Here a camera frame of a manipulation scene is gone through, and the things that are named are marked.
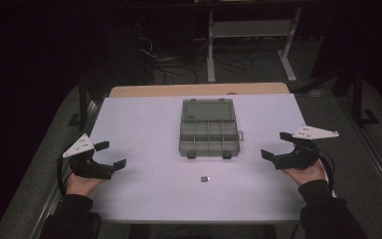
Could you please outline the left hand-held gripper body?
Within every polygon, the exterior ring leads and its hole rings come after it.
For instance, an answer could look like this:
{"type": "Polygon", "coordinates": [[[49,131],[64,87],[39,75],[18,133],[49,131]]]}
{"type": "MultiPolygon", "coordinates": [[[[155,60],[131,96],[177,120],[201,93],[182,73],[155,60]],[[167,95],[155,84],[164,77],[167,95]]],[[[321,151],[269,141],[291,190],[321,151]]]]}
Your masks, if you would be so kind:
{"type": "Polygon", "coordinates": [[[71,171],[77,176],[111,179],[113,166],[96,162],[95,152],[95,143],[84,133],[63,152],[62,157],[69,161],[71,171]]]}

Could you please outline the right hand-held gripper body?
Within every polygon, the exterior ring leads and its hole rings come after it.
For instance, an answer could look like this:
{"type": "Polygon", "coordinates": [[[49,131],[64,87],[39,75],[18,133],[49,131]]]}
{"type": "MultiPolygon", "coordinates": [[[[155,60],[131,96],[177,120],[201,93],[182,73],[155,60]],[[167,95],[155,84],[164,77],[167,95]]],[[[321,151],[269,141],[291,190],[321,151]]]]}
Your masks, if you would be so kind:
{"type": "Polygon", "coordinates": [[[304,170],[319,159],[319,149],[314,143],[315,139],[338,137],[338,131],[331,131],[309,125],[300,126],[291,133],[293,150],[290,153],[275,155],[276,169],[301,169],[304,170]]]}

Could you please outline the person's right hand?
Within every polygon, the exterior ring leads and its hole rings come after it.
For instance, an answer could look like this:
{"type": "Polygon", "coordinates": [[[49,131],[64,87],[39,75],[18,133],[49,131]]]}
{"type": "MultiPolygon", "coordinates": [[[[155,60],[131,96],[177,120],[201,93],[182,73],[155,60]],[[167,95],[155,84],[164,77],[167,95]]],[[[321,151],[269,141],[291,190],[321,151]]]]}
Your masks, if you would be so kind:
{"type": "Polygon", "coordinates": [[[325,173],[320,160],[317,160],[314,165],[309,166],[304,170],[300,169],[283,169],[283,172],[287,174],[298,186],[304,185],[310,181],[324,180],[325,173]]]}

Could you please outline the person's left hand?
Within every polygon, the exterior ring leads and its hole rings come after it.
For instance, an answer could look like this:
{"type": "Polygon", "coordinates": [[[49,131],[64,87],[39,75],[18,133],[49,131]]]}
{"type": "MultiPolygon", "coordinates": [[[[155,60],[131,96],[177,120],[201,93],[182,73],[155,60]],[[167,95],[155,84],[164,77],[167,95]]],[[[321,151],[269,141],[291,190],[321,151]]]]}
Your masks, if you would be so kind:
{"type": "Polygon", "coordinates": [[[103,179],[81,177],[72,172],[67,180],[67,193],[90,197],[102,183],[103,179]]]}

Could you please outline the black metal stand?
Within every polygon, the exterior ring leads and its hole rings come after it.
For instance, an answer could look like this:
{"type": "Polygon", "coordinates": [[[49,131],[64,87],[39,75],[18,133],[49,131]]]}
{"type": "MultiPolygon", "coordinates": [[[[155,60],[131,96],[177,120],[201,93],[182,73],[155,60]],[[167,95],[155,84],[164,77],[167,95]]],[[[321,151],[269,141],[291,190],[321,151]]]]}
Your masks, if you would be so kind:
{"type": "Polygon", "coordinates": [[[371,110],[362,107],[363,79],[358,67],[353,70],[352,77],[352,117],[356,124],[364,128],[366,124],[378,124],[379,120],[371,110]]]}
{"type": "Polygon", "coordinates": [[[79,83],[79,111],[73,114],[69,126],[76,126],[79,130],[85,130],[96,112],[96,103],[92,99],[84,79],[79,83]]]}

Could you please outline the grey plastic organizer box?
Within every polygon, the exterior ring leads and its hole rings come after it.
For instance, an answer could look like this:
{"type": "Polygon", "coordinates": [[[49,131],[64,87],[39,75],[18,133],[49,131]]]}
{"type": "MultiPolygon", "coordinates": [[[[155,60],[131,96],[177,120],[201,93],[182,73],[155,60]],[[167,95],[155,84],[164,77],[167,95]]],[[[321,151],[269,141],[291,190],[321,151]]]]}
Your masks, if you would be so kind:
{"type": "Polygon", "coordinates": [[[182,105],[179,152],[195,159],[240,153],[240,132],[232,99],[190,99],[182,105]]]}

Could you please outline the wooden table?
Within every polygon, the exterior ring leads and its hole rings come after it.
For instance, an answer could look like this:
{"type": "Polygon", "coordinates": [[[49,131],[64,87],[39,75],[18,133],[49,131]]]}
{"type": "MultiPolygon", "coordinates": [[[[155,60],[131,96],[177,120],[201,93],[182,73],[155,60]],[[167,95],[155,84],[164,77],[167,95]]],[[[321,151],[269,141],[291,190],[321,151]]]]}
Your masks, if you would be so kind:
{"type": "Polygon", "coordinates": [[[124,86],[114,87],[109,96],[111,98],[133,98],[262,94],[289,94],[289,89],[284,83],[124,86]]]}

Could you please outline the white metal stand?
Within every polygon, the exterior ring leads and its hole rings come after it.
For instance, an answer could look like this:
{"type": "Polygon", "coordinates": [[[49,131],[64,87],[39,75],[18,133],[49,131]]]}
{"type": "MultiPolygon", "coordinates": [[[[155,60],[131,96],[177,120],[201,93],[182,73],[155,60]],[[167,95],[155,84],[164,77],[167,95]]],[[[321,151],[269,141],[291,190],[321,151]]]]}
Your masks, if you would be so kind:
{"type": "Polygon", "coordinates": [[[209,12],[208,20],[208,56],[207,77],[209,83],[215,83],[215,66],[213,55],[213,40],[236,37],[285,37],[285,45],[278,50],[278,55],[290,83],[296,81],[287,55],[293,41],[295,30],[302,8],[297,7],[290,19],[283,20],[251,20],[251,21],[215,21],[214,13],[209,12]]]}

